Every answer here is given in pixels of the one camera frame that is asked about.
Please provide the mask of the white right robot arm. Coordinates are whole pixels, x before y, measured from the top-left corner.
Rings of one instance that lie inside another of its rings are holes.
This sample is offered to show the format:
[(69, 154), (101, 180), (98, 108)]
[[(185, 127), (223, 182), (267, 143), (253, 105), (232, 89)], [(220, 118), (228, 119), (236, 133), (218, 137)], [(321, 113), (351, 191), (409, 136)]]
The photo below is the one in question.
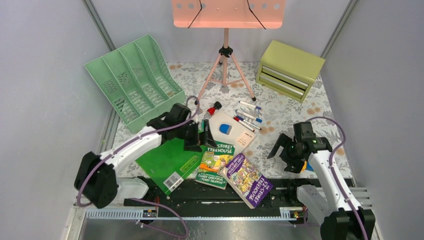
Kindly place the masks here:
[(293, 125), (294, 136), (282, 133), (268, 157), (276, 155), (286, 163), (286, 172), (300, 173), (306, 165), (315, 172), (324, 195), (311, 184), (287, 191), (287, 201), (293, 206), (303, 204), (320, 225), (323, 240), (370, 240), (376, 218), (357, 200), (334, 160), (334, 150), (326, 137), (318, 137), (310, 121)]

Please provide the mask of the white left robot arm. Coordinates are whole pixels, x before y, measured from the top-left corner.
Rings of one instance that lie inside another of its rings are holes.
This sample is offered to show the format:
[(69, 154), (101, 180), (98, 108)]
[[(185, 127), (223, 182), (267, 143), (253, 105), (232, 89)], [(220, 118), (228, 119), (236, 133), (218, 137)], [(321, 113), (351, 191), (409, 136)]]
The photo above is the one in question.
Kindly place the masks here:
[(140, 178), (117, 176), (131, 163), (149, 151), (173, 139), (183, 141), (183, 150), (200, 152), (202, 146), (216, 147), (217, 144), (207, 120), (199, 121), (195, 112), (181, 103), (175, 103), (167, 112), (147, 122), (135, 136), (116, 148), (96, 154), (86, 153), (80, 163), (74, 187), (78, 191), (76, 204), (79, 207), (94, 205), (102, 209), (116, 198), (138, 200), (148, 206), (155, 200), (155, 192)]

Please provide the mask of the purple 52-storey treehouse book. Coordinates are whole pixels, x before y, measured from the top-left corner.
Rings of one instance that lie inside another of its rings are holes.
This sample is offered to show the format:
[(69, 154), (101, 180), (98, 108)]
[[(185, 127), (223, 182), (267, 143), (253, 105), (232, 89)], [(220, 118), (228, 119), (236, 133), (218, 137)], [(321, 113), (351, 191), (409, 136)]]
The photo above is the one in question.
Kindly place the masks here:
[(242, 152), (219, 172), (250, 209), (255, 209), (273, 189), (273, 184)]

